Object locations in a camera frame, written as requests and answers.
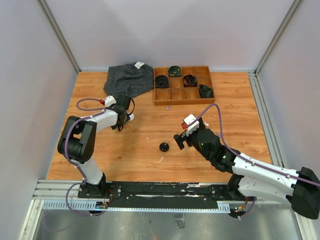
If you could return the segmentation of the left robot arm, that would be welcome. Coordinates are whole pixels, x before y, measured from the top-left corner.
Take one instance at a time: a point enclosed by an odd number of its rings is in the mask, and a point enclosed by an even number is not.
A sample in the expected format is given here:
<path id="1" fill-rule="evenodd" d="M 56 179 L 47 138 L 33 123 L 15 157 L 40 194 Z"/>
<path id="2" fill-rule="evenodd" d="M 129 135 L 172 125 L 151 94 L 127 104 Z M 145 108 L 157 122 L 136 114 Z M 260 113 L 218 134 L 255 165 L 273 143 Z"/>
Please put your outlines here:
<path id="1" fill-rule="evenodd" d="M 76 107 L 85 112 L 95 111 L 87 116 L 68 117 L 57 145 L 57 151 L 80 172 L 82 183 L 80 198 L 102 198 L 108 192 L 105 174 L 99 169 L 93 154 L 98 132 L 111 128 L 123 130 L 125 123 L 134 119 L 129 111 L 134 100 L 124 94 L 109 95 L 105 99 L 84 98 Z"/>

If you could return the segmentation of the black earbud case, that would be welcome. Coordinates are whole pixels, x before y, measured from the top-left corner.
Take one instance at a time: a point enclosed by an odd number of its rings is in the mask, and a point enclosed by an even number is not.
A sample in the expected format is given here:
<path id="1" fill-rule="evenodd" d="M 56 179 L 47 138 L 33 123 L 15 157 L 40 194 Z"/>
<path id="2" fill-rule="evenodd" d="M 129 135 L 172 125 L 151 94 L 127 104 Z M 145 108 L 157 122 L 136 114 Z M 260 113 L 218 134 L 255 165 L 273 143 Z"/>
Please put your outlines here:
<path id="1" fill-rule="evenodd" d="M 159 145 L 159 149 L 160 151 L 162 152 L 167 152 L 169 149 L 170 149 L 170 146 L 167 142 L 162 142 L 160 145 Z"/>

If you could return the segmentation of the white earbud case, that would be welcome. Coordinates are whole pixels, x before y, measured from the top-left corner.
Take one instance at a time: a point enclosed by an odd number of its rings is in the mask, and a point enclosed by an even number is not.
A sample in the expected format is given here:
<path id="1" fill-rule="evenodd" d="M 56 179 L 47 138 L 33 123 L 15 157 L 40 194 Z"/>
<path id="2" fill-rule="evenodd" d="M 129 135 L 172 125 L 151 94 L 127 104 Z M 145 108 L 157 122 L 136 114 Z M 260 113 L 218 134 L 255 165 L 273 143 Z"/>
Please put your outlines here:
<path id="1" fill-rule="evenodd" d="M 135 118 L 135 115 L 133 113 L 131 113 L 129 116 L 128 116 L 128 121 L 131 122 L 133 121 Z"/>

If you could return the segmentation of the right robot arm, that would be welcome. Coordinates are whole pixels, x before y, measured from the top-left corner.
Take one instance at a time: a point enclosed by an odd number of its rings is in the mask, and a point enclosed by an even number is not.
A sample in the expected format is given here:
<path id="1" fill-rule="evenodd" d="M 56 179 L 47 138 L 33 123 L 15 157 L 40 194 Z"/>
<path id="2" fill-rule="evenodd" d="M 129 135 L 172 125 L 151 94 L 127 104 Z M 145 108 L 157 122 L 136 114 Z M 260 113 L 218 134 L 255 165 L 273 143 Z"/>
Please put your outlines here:
<path id="1" fill-rule="evenodd" d="M 297 214 L 316 220 L 320 215 L 320 180 L 313 170 L 275 166 L 221 144 L 208 128 L 175 134 L 178 147 L 195 148 L 220 172 L 231 174 L 226 193 L 232 200 L 256 197 L 288 205 Z"/>

